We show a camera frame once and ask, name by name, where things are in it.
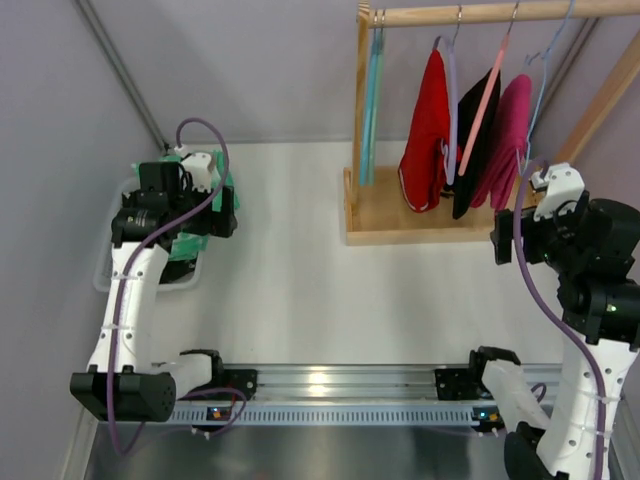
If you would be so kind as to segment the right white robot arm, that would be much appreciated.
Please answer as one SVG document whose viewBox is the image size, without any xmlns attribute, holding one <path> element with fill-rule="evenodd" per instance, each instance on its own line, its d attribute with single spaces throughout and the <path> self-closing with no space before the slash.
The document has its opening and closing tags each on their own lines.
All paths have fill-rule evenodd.
<svg viewBox="0 0 640 480">
<path fill-rule="evenodd" d="M 626 375 L 639 356 L 639 286 L 629 279 L 639 212 L 582 196 L 548 219 L 517 204 L 495 218 L 497 264 L 518 261 L 543 313 L 564 335 L 561 381 L 545 414 L 517 355 L 470 353 L 469 370 L 496 402 L 512 479 L 606 479 L 608 447 Z"/>
</svg>

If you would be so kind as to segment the lilac hanger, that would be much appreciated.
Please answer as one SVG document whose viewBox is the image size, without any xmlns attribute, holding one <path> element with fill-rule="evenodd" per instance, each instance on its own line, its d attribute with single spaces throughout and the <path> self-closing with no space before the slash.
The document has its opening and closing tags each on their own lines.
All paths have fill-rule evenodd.
<svg viewBox="0 0 640 480">
<path fill-rule="evenodd" d="M 445 67 L 446 67 L 446 86 L 448 95 L 448 107 L 449 107 L 449 136 L 448 140 L 441 140 L 441 153 L 443 155 L 443 165 L 445 171 L 446 184 L 451 186 L 455 181 L 456 165 L 458 155 L 458 81 L 457 81 L 457 66 L 456 66 L 456 54 L 455 54 L 455 42 L 459 33 L 461 20 L 462 20 L 462 6 L 458 6 L 456 16 L 456 31 L 453 38 L 449 38 L 446 35 L 440 35 L 436 38 L 433 44 L 433 50 L 437 50 L 440 44 L 444 45 L 444 51 L 446 53 Z"/>
</svg>

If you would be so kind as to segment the pink hanger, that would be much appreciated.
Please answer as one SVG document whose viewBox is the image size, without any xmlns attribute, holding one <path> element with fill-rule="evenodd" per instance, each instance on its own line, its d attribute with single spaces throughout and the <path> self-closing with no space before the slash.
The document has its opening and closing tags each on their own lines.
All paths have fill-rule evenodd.
<svg viewBox="0 0 640 480">
<path fill-rule="evenodd" d="M 480 131 L 480 127 L 482 125 L 482 121 L 484 119 L 494 86 L 496 84 L 497 78 L 498 78 L 498 74 L 500 73 L 500 69 L 506 54 L 506 51 L 508 49 L 508 44 L 509 44 L 509 38 L 510 38 L 510 33 L 512 30 L 512 26 L 513 23 L 515 22 L 515 19 L 517 17 L 517 13 L 518 13 L 518 9 L 519 9 L 519 5 L 520 2 L 517 1 L 514 5 L 513 11 L 512 11 L 512 15 L 511 15 L 511 21 L 509 24 L 509 27 L 507 29 L 507 32 L 505 33 L 501 45 L 500 45 L 500 49 L 497 53 L 496 59 L 494 61 L 494 64 L 489 72 L 489 77 L 487 79 L 485 88 L 483 90 L 483 94 L 482 97 L 480 99 L 478 108 L 476 110 L 476 114 L 473 120 L 473 123 L 471 125 L 471 129 L 469 132 L 469 136 L 467 138 L 467 143 L 465 145 L 464 151 L 463 151 L 463 155 L 462 155 L 462 159 L 460 161 L 460 165 L 459 165 L 459 169 L 458 169 L 458 174 L 460 176 L 463 176 L 466 173 L 467 170 L 467 166 L 473 151 L 473 147 L 475 145 L 475 142 L 477 140 L 478 137 L 478 133 Z"/>
</svg>

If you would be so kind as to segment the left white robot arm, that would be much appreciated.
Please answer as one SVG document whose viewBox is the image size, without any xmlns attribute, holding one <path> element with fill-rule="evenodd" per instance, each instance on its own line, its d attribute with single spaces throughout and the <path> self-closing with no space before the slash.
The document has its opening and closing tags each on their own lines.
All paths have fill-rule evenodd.
<svg viewBox="0 0 640 480">
<path fill-rule="evenodd" d="M 97 419 L 165 422 L 176 401 L 210 383 L 222 363 L 213 350 L 175 362 L 151 359 L 151 319 L 172 248 L 182 234 L 228 238 L 237 226 L 234 190 L 213 155 L 144 162 L 139 187 L 121 195 L 111 221 L 111 284 L 103 325 L 70 392 Z"/>
</svg>

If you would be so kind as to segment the green white trousers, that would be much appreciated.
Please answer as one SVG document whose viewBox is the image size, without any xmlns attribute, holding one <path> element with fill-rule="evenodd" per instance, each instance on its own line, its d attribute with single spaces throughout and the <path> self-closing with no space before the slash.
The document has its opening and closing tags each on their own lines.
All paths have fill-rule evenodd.
<svg viewBox="0 0 640 480">
<path fill-rule="evenodd" d="M 170 262 L 190 262 L 207 248 L 211 237 L 229 238 L 237 228 L 239 200 L 233 177 L 224 172 L 221 151 L 196 152 L 182 158 L 166 155 L 134 166 L 139 186 L 121 196 L 125 236 L 141 241 L 205 203 L 206 207 L 152 241 Z"/>
</svg>

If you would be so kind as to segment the red trousers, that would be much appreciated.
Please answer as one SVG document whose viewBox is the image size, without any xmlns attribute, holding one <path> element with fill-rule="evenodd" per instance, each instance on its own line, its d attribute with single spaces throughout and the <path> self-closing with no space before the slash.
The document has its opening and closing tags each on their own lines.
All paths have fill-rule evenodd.
<svg viewBox="0 0 640 480">
<path fill-rule="evenodd" d="M 450 139 L 450 111 L 443 58 L 431 51 L 421 81 L 404 154 L 398 167 L 406 204 L 425 213 L 440 203 Z"/>
</svg>

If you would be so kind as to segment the black trousers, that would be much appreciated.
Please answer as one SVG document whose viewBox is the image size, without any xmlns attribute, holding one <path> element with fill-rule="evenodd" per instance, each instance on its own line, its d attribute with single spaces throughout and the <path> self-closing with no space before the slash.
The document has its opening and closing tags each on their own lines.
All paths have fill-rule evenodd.
<svg viewBox="0 0 640 480">
<path fill-rule="evenodd" d="M 480 105 L 491 71 L 488 71 L 458 102 L 458 145 L 464 152 L 471 128 Z M 494 83 L 476 139 L 469 157 L 465 174 L 456 175 L 454 181 L 454 202 L 452 218 L 463 217 L 475 195 L 476 188 L 489 162 L 489 136 L 496 115 L 501 92 L 501 77 Z"/>
</svg>

